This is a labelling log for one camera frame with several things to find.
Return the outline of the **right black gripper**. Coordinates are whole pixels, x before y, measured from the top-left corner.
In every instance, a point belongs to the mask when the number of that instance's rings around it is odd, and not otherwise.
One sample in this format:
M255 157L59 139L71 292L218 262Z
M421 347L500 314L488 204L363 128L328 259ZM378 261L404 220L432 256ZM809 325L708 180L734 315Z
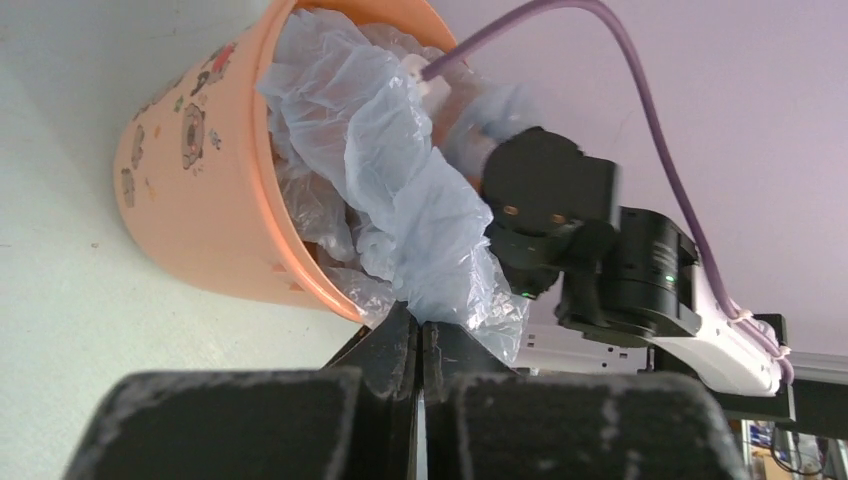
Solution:
M480 185L490 250L512 292L536 299L566 274L589 282L619 231L617 163L531 127L488 156Z

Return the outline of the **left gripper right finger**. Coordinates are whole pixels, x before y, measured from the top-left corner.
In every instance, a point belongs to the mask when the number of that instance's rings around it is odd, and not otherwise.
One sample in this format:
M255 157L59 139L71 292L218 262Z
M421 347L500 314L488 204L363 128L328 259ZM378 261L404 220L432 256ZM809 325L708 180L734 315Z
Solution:
M675 373L521 375L461 327L421 331L432 479L745 479L720 406Z

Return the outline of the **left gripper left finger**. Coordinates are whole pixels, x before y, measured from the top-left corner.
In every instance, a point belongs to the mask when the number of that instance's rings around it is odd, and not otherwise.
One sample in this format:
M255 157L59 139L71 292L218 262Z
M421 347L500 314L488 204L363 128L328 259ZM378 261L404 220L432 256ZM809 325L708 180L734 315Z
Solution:
M412 479L419 326L404 305L317 370L147 371L105 395L69 479Z

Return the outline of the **blue plastic trash bag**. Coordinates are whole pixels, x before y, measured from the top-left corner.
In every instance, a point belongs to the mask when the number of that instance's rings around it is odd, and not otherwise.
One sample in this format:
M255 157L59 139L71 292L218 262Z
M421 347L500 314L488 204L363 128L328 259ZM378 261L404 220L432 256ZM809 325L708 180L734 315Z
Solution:
M440 56L387 24L294 11L258 83L277 178L298 235L368 327L404 302L511 363L529 303L490 251L493 212L475 183L493 149L537 118L520 87L460 63L423 92L414 72Z

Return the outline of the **orange trash bin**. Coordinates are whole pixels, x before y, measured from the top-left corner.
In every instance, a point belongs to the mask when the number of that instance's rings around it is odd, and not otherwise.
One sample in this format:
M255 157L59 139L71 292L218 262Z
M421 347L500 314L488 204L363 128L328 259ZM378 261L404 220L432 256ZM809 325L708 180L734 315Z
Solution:
M361 316L299 237L274 169L257 82L298 1L259 20L169 82L133 117L114 187L133 239L178 279L209 291Z

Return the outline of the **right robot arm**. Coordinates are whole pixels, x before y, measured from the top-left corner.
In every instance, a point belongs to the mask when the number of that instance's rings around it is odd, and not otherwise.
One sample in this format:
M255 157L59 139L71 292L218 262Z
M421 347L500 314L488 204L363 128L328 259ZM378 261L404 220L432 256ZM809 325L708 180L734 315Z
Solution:
M585 339L657 347L710 389L772 397L792 383L789 350L751 313L725 312L696 244L663 214L619 204L618 166L541 127L497 144L480 193L492 253L513 293L558 286L554 314Z

